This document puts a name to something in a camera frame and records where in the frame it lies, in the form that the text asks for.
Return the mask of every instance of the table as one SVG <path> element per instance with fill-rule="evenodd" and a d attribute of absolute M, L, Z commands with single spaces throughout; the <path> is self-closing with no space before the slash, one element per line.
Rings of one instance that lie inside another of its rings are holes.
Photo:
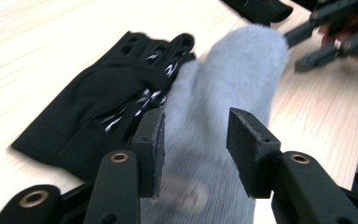
<path fill-rule="evenodd" d="M 295 7 L 281 33 L 305 21 Z M 172 39 L 196 38 L 202 56 L 247 21 L 220 1 L 0 1 L 0 210 L 17 192 L 53 184 L 62 193 L 81 181 L 8 149 L 16 137 L 80 71 L 127 31 Z M 282 151 L 313 156 L 341 187 L 350 189 L 358 160 L 358 63 L 341 60 L 304 76 L 294 62 L 320 47 L 314 37 L 291 52 L 273 108 L 271 131 Z M 268 200 L 257 201 L 255 223 L 274 223 Z"/>

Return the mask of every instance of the black glove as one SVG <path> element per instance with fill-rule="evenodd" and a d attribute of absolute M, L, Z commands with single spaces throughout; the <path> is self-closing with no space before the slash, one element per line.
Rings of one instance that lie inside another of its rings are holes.
<path fill-rule="evenodd" d="M 279 0 L 223 0 L 236 10 L 242 17 L 252 23 L 269 26 L 271 22 L 285 20 L 293 12 Z"/>
<path fill-rule="evenodd" d="M 161 106 L 180 66 L 195 58 L 193 46 L 187 34 L 169 43 L 127 32 L 75 77 L 12 147 L 91 180 L 105 154 L 124 149 L 143 113 Z"/>

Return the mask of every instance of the black object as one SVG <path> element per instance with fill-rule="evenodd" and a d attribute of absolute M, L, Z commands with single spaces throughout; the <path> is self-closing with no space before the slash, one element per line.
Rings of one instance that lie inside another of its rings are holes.
<path fill-rule="evenodd" d="M 128 148 L 103 157 L 95 181 L 63 195 L 51 185 L 21 191 L 1 211 L 0 224 L 140 223 L 139 198 L 159 193 L 164 120 L 161 108 L 146 112 Z"/>
<path fill-rule="evenodd" d="M 315 4 L 310 19 L 297 28 L 285 34 L 289 47 L 312 36 L 312 31 L 322 25 L 329 24 L 329 34 L 334 35 L 348 27 L 353 20 L 353 16 L 358 15 L 358 0 L 324 0 Z M 318 66 L 325 65 L 337 58 L 346 58 L 358 55 L 358 31 L 353 36 L 343 41 L 337 48 L 335 43 L 331 43 L 322 49 L 313 52 L 298 60 L 295 65 L 297 72 L 306 72 Z"/>
<path fill-rule="evenodd" d="M 242 17 L 252 23 L 269 26 L 272 22 L 285 20 L 293 12 L 279 0 L 222 0 Z"/>
<path fill-rule="evenodd" d="M 127 32 L 82 71 L 12 144 L 84 181 L 104 155 L 124 148 L 145 111 L 160 107 L 179 68 L 195 59 L 191 35 L 171 42 Z"/>
<path fill-rule="evenodd" d="M 341 189 L 311 156 L 279 148 L 252 114 L 230 109 L 227 149 L 249 197 L 269 198 L 274 191 L 277 223 L 358 224 L 358 189 Z"/>

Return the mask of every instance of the wooden table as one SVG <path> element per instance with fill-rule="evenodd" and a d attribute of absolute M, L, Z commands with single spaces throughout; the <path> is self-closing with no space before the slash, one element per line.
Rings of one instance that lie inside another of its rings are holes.
<path fill-rule="evenodd" d="M 274 28 L 284 33 L 308 16 L 295 6 Z M 191 33 L 201 56 L 246 24 L 219 1 L 0 1 L 0 210 L 32 185 L 53 184 L 64 193 L 81 184 L 64 170 L 8 147 L 72 78 L 127 31 L 161 39 Z M 282 151 L 310 154 L 349 189 L 358 160 L 358 64 L 345 60 L 294 74 L 295 60 L 319 47 L 315 35 L 292 50 L 270 129 L 282 141 Z M 255 222 L 274 223 L 270 210 L 268 200 L 257 201 Z"/>

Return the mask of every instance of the gray cloth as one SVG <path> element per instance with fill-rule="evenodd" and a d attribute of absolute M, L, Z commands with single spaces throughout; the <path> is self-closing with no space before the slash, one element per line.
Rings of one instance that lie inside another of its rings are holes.
<path fill-rule="evenodd" d="M 218 41 L 205 62 L 181 68 L 164 108 L 161 195 L 141 200 L 142 223 L 253 223 L 255 201 L 226 149 L 228 112 L 245 109 L 268 126 L 287 61 L 279 33 L 249 25 Z"/>

